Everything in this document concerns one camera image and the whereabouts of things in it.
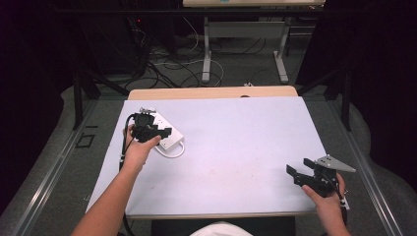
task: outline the white shirt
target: white shirt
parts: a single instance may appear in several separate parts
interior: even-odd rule
[[[217,222],[197,230],[190,236],[253,236],[242,228],[227,223]]]

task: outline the table surface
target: table surface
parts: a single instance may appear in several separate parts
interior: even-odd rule
[[[118,172],[121,130],[126,118],[140,107],[150,106],[184,134],[186,151],[175,159],[151,151],[126,208],[129,217],[314,212],[313,203],[293,184],[285,167],[289,164],[312,175],[312,170],[303,165],[303,158],[317,159],[326,152],[302,97],[292,87],[132,91],[88,208]]]
[[[325,0],[184,0],[185,7],[320,6]]]

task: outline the hand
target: hand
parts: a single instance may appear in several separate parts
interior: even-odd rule
[[[345,184],[338,173],[336,174],[339,185],[339,192],[344,198]],[[350,235],[347,231],[340,209],[340,199],[336,192],[327,198],[322,198],[309,186],[301,187],[306,195],[316,204],[316,211],[320,222],[327,231],[328,235]]]
[[[126,137],[126,154],[125,154],[125,163],[123,164],[122,170],[134,171],[134,173],[139,174],[145,165],[150,150],[155,147],[159,141],[160,136],[156,136],[153,139],[141,144],[134,140],[132,136],[132,130],[134,125],[128,127],[127,137]]]

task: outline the wooden table edge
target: wooden table edge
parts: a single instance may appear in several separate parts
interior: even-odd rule
[[[237,98],[244,96],[298,96],[292,86],[223,88],[152,88],[134,89],[128,100]]]
[[[185,0],[184,7],[191,8],[227,8],[227,7],[290,7],[290,6],[321,6],[326,3],[326,0],[296,0],[296,1],[263,1],[263,2],[235,2],[235,1],[198,1]]]

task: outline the forearm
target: forearm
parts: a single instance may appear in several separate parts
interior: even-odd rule
[[[117,235],[138,173],[122,169],[89,209],[73,235]]]
[[[346,226],[344,226],[343,222],[327,228],[327,233],[328,236],[350,236],[350,233]]]

